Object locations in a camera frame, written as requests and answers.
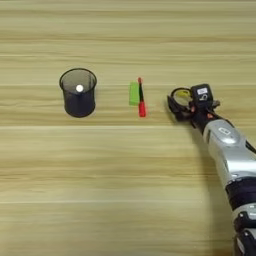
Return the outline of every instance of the white ball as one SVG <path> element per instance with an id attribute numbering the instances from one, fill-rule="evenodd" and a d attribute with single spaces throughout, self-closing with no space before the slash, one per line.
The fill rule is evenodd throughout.
<path id="1" fill-rule="evenodd" d="M 84 90 L 84 87 L 81 85 L 81 84 L 78 84 L 77 86 L 76 86 L 76 91 L 77 92 L 82 92 Z"/>

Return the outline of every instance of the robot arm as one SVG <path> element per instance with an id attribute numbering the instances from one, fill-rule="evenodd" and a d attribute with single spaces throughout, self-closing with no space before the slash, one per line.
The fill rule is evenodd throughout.
<path id="1" fill-rule="evenodd" d="M 190 98 L 181 105 L 175 94 Z M 256 255 L 256 150 L 228 121 L 218 116 L 210 86 L 178 88 L 168 96 L 170 110 L 178 121 L 190 121 L 198 128 L 215 160 L 218 175 L 233 210 L 235 256 Z"/>

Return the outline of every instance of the black cup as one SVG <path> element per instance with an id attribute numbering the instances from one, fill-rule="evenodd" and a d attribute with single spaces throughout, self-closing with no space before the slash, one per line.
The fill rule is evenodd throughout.
<path id="1" fill-rule="evenodd" d="M 63 90 L 65 110 L 73 117 L 85 117 L 95 109 L 94 90 L 96 76 L 88 69 L 74 68 L 60 78 Z"/>

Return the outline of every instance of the green block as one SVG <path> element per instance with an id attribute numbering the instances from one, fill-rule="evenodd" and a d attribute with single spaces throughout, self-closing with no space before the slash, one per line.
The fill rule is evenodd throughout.
<path id="1" fill-rule="evenodd" d="M 139 95 L 139 84 L 137 82 L 130 83 L 130 100 L 129 104 L 132 106 L 137 106 L 140 103 Z"/>

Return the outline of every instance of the red marker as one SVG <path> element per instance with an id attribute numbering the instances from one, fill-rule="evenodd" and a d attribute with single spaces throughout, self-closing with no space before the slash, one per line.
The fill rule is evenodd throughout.
<path id="1" fill-rule="evenodd" d="M 144 102 L 143 90 L 142 90 L 142 79 L 138 78 L 139 82 L 139 95 L 140 95 L 140 104 L 139 104 L 139 115 L 140 117 L 146 116 L 146 107 Z"/>

